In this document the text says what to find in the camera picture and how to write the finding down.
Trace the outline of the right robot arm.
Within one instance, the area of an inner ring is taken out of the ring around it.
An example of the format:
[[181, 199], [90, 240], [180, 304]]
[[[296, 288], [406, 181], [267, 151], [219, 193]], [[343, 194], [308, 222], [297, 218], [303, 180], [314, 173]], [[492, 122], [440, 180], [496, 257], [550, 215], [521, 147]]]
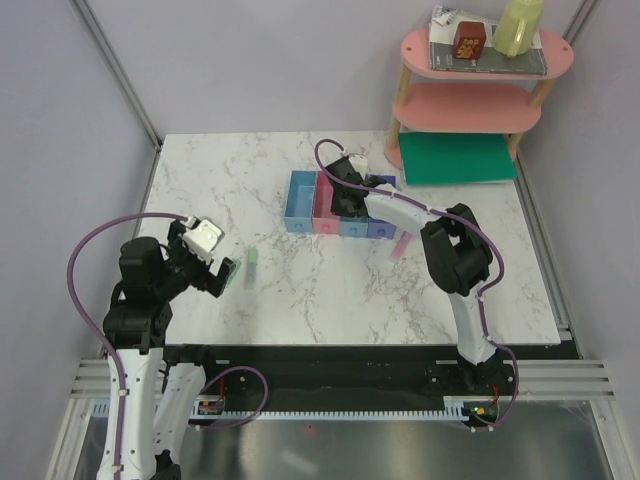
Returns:
[[431, 280], [451, 303], [457, 329], [457, 350], [465, 361], [458, 381], [467, 392], [483, 392], [494, 381], [488, 363], [497, 343], [488, 330], [484, 293], [490, 265], [498, 254], [480, 230], [470, 208], [457, 204], [440, 211], [399, 192], [377, 176], [363, 177], [343, 156], [324, 167], [333, 188], [331, 211], [341, 217], [362, 217], [390, 223], [418, 238]]

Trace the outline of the pink highlighter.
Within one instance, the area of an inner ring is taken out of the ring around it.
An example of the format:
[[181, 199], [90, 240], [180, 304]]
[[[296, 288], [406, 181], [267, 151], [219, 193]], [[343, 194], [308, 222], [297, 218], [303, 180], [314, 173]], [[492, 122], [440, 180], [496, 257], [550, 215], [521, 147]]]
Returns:
[[407, 232], [404, 232], [401, 235], [400, 239], [397, 241], [395, 247], [393, 248], [390, 255], [390, 260], [392, 262], [399, 261], [404, 255], [408, 245], [411, 243], [412, 240], [413, 240], [413, 236]]

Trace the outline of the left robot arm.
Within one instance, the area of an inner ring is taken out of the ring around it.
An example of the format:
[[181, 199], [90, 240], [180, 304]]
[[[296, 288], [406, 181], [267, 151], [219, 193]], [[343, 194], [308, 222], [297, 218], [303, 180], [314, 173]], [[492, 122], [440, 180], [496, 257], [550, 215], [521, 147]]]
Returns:
[[223, 230], [207, 217], [170, 224], [165, 245], [139, 237], [120, 250], [103, 331], [110, 405], [100, 479], [177, 479], [179, 452], [199, 393], [219, 382], [213, 351], [203, 345], [167, 347], [170, 303], [189, 288], [219, 297], [237, 268], [224, 258], [210, 270]]

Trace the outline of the long green highlighter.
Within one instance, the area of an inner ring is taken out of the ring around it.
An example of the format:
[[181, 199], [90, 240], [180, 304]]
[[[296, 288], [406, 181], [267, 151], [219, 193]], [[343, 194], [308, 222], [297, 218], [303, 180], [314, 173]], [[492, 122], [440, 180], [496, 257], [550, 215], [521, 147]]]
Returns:
[[244, 278], [244, 288], [246, 290], [252, 290], [255, 287], [258, 258], [258, 250], [255, 247], [250, 247], [247, 253], [247, 263]]

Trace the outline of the short green highlighter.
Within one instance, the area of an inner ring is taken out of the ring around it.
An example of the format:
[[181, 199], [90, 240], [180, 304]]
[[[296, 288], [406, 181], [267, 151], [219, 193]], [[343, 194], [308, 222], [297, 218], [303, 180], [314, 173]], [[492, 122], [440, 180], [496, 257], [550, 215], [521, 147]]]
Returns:
[[225, 263], [229, 267], [229, 272], [226, 280], [226, 287], [229, 288], [235, 276], [238, 274], [238, 271], [242, 263], [239, 259], [230, 259], [230, 258], [226, 258]]

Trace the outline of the purple drawer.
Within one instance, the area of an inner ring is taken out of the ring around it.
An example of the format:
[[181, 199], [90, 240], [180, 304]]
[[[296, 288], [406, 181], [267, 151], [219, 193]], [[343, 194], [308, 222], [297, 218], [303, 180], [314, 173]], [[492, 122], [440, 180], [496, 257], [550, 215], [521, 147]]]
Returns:
[[369, 239], [393, 240], [396, 226], [383, 220], [369, 218], [366, 237]]

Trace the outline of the light blue end drawer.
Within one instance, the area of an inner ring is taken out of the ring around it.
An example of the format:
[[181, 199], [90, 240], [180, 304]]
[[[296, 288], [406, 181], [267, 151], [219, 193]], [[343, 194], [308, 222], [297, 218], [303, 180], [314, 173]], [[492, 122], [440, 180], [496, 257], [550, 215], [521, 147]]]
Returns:
[[284, 211], [284, 223], [289, 233], [312, 233], [316, 180], [316, 171], [294, 170], [291, 172]]

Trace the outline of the pink drawer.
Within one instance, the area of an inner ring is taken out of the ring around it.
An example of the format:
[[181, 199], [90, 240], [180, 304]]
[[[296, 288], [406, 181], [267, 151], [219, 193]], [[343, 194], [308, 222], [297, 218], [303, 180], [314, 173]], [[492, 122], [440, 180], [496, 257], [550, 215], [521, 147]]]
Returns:
[[314, 206], [312, 213], [312, 231], [314, 234], [339, 235], [340, 217], [331, 211], [333, 187], [326, 175], [317, 173]]

